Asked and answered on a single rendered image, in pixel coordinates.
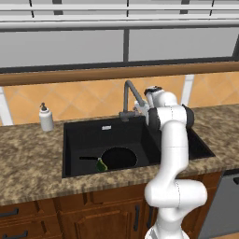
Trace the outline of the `black pan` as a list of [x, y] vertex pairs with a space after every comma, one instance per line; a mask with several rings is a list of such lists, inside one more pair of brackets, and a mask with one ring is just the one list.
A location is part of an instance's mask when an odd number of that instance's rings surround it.
[[93, 160], [96, 161], [96, 163], [99, 158], [103, 160], [108, 170], [134, 167], [137, 164], [137, 156], [135, 155], [135, 153], [129, 148], [124, 147], [108, 148], [100, 157], [80, 157], [81, 160]]

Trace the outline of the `wooden fixed front panel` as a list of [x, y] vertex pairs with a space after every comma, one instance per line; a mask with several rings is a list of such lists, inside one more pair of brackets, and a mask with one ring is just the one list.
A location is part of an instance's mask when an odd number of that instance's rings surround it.
[[116, 201], [144, 197], [145, 184], [132, 185], [108, 190], [98, 190], [90, 193], [93, 204], [106, 204]]

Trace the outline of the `wooden window sill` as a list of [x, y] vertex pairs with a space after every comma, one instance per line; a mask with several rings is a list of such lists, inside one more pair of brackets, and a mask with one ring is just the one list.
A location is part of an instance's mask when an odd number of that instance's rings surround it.
[[0, 86], [239, 71], [239, 61], [0, 74]]

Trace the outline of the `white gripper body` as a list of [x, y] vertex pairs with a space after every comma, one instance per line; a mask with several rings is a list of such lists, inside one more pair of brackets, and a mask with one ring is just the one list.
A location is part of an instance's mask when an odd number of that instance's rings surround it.
[[148, 111], [149, 111], [149, 105], [146, 100], [144, 100], [144, 105], [141, 106], [138, 101], [134, 102], [134, 107], [145, 117], [148, 116]]

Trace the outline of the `white soap dispenser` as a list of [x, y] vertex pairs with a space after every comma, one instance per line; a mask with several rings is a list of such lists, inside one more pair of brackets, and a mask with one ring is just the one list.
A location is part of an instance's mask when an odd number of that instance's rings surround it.
[[53, 130], [52, 112], [45, 106], [44, 103], [40, 105], [39, 120], [41, 128], [44, 132], [50, 132]]

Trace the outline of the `wooden drawer front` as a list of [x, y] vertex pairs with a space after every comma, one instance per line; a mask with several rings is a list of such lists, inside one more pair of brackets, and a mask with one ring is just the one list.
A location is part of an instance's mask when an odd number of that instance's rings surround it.
[[33, 201], [33, 202], [20, 203], [20, 204], [2, 205], [0, 206], [0, 213], [6, 213], [9, 211], [12, 211], [15, 207], [19, 208], [18, 215], [0, 218], [0, 220], [31, 217], [39, 212], [38, 202]]
[[11, 236], [22, 234], [24, 231], [28, 231], [28, 236], [23, 239], [48, 239], [62, 234], [56, 217], [39, 218], [11, 225], [0, 223], [0, 239], [5, 233]]

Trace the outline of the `grey framed window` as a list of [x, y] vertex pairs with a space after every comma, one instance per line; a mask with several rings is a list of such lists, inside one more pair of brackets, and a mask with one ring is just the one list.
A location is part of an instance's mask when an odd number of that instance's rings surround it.
[[239, 0], [0, 0], [0, 68], [239, 60]]

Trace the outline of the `wooden cupboard door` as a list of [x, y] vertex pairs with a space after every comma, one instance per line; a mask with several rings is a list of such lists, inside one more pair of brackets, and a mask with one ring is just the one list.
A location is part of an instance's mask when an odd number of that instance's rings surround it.
[[[134, 231], [135, 206], [140, 205], [137, 232]], [[142, 200], [130, 200], [75, 212], [60, 213], [64, 239], [140, 239]]]
[[[209, 210], [209, 207], [214, 199], [215, 193], [217, 191], [218, 182], [220, 180], [221, 172], [209, 173], [197, 176], [184, 176], [184, 179], [191, 179], [201, 181], [207, 190], [207, 201], [203, 206], [195, 208], [193, 211], [188, 213], [182, 221], [182, 229], [189, 236], [190, 239], [198, 239], [199, 232], [203, 226], [205, 217]], [[144, 219], [141, 223], [141, 236], [140, 239], [145, 239], [146, 232], [148, 231], [147, 221], [148, 221], [148, 211], [149, 205], [145, 203]], [[153, 209], [153, 215], [151, 220], [151, 225], [156, 221], [158, 210]]]

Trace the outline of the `grey tap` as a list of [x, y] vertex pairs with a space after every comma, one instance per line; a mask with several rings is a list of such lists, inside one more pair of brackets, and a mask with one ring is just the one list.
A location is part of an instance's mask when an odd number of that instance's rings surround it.
[[137, 117], [138, 114], [135, 111], [129, 111], [128, 110], [128, 95], [129, 91], [131, 91], [134, 95], [134, 98], [136, 99], [137, 103], [144, 107], [146, 103], [143, 101], [141, 95], [133, 85], [133, 83], [130, 80], [126, 80], [124, 83], [124, 94], [123, 94], [123, 111], [119, 112], [119, 118], [122, 121], [128, 121], [130, 118]]

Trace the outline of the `grey dishwasher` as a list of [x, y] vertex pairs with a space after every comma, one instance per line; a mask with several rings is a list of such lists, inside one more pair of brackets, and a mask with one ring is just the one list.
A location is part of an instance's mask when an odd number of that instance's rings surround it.
[[222, 173], [198, 239], [239, 232], [239, 168]]

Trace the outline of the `black sink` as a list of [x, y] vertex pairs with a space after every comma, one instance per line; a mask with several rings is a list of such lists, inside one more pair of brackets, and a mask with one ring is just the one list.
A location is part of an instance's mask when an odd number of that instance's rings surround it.
[[[212, 150], [192, 129], [188, 129], [189, 158], [210, 158]], [[144, 117], [122, 121], [119, 118], [66, 123], [63, 126], [62, 177], [96, 174], [96, 161], [81, 160], [81, 156], [100, 157], [108, 148], [124, 147], [137, 156], [134, 167], [108, 170], [118, 171], [159, 164], [162, 152], [162, 133], [148, 128]]]

